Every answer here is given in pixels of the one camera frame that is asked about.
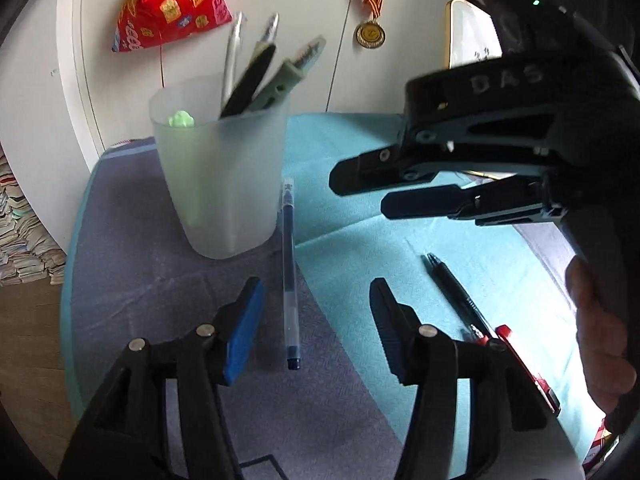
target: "gold medal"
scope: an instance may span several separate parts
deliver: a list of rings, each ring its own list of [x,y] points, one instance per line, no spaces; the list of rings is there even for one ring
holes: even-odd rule
[[[385,43],[386,34],[378,18],[382,12],[382,0],[364,0],[365,4],[371,8],[373,20],[361,23],[356,28],[356,40],[364,48],[379,48]]]
[[[364,48],[378,48],[385,39],[385,31],[376,20],[361,23],[356,28],[356,40]]]

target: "pen holder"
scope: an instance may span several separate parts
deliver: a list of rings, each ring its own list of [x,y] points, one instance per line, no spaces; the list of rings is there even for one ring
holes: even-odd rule
[[[288,101],[219,120],[222,75],[160,90],[149,103],[164,179],[193,249],[221,260],[264,243],[278,216]],[[187,111],[195,126],[170,127]]]

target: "gray mat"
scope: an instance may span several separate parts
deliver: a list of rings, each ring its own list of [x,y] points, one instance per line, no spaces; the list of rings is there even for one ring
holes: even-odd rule
[[[266,286],[265,312],[246,371],[222,388],[240,462],[272,454],[290,480],[388,479],[401,443],[299,277],[303,368],[284,360],[279,236],[224,261],[197,255],[171,204],[148,141],[100,161],[79,224],[69,312],[84,405],[133,337],[152,343],[210,321],[249,276]],[[261,463],[247,479],[274,478]]]

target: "pen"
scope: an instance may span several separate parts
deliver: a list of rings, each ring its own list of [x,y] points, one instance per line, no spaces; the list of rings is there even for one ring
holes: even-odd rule
[[[255,59],[251,60],[244,74],[242,74],[240,81],[238,81],[236,88],[222,108],[222,112],[220,113],[221,119],[232,115],[239,115],[247,110],[247,107],[254,98],[255,91],[269,69],[271,59],[273,59],[275,52],[276,46],[270,44],[267,45]]]
[[[485,336],[475,325],[469,325],[469,330],[474,335],[478,344],[485,345],[489,338]]]
[[[267,22],[267,28],[264,29],[264,34],[260,38],[260,41],[255,44],[252,58],[255,58],[258,54],[260,54],[267,45],[275,43],[276,35],[278,34],[279,21],[280,15],[277,12],[271,15],[269,21]]]
[[[276,75],[258,92],[248,110],[251,112],[266,110],[283,102],[296,85],[306,77],[322,54],[325,45],[325,38],[318,36],[306,44],[295,58],[285,59]]]
[[[231,32],[229,33],[228,43],[226,44],[225,72],[222,78],[222,97],[220,100],[221,110],[231,97],[231,93],[236,84],[236,65],[238,64],[238,53],[242,42],[242,22],[244,22],[244,14],[238,12],[231,27]]]
[[[284,343],[287,367],[300,370],[300,322],[296,292],[296,257],[293,250],[293,180],[282,187],[282,284],[284,289]]]
[[[422,256],[422,262],[429,271],[430,276],[450,304],[458,311],[458,315],[466,321],[466,324],[475,326],[488,338],[497,338],[497,334],[491,325],[478,310],[476,304],[460,285],[453,273],[435,254],[429,253]]]

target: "stack of books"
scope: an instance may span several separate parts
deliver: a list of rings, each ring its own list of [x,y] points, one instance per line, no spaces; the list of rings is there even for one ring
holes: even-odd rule
[[[66,255],[36,216],[0,146],[0,286],[65,279]]]

